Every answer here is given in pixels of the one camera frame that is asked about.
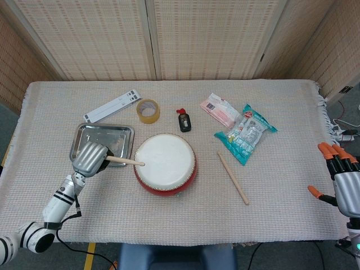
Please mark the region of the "right orange-tipped silver robot hand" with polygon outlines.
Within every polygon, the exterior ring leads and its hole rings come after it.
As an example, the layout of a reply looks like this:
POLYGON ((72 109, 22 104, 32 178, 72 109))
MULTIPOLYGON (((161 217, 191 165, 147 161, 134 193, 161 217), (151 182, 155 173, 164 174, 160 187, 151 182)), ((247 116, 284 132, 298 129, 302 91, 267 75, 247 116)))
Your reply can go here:
POLYGON ((322 142, 318 149, 326 160, 335 195, 325 195, 314 186, 308 186, 308 191, 315 198, 336 206, 342 215, 359 218, 359 161, 336 144, 322 142))

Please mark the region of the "left black-fingered silver robot hand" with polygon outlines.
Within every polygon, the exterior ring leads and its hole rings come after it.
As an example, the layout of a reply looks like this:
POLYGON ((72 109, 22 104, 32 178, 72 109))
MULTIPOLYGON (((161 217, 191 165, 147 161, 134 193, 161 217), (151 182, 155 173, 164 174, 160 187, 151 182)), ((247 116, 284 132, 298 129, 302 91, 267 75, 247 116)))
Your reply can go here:
POLYGON ((110 161, 106 160, 107 156, 114 156, 114 154, 106 146, 87 142, 72 162, 74 172, 86 178, 93 177, 109 165, 110 161))

